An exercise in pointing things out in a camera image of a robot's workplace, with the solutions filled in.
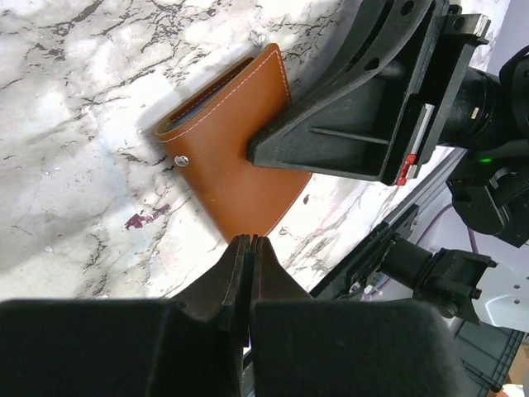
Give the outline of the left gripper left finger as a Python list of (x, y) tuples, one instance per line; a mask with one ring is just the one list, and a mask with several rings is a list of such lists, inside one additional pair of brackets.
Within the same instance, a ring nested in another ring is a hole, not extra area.
[(251, 241), (171, 299), (1, 305), (4, 396), (238, 396)]

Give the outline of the brown leather card holder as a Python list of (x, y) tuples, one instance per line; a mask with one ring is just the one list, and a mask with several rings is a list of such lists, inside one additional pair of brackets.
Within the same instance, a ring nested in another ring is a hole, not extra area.
[(225, 241), (268, 235), (312, 175), (252, 165), (247, 145), (291, 103), (279, 46), (225, 70), (155, 127), (156, 140)]

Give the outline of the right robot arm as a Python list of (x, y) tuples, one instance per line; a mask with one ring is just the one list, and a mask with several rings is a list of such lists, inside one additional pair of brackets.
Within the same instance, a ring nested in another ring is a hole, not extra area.
[[(364, 1), (321, 78), (248, 145), (253, 165), (402, 186), (437, 146), (465, 151), (446, 177), (471, 233), (528, 241), (528, 51), (472, 68), (490, 21), (447, 1)], [(324, 289), (357, 299), (381, 272), (447, 318), (528, 329), (528, 277), (477, 251), (430, 253), (383, 227)]]

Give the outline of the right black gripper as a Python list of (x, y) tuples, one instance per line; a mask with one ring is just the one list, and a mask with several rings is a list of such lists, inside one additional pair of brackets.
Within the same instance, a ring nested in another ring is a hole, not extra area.
[(250, 140), (249, 161), (405, 185), (431, 159), (490, 25), (447, 1), (363, 1), (319, 79)]

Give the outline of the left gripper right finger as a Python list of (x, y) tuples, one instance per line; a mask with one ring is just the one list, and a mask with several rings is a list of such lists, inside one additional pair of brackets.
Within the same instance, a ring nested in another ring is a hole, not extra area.
[(368, 235), (311, 296), (254, 237), (250, 341), (258, 396), (466, 396), (453, 337), (430, 305), (343, 299), (392, 246)]

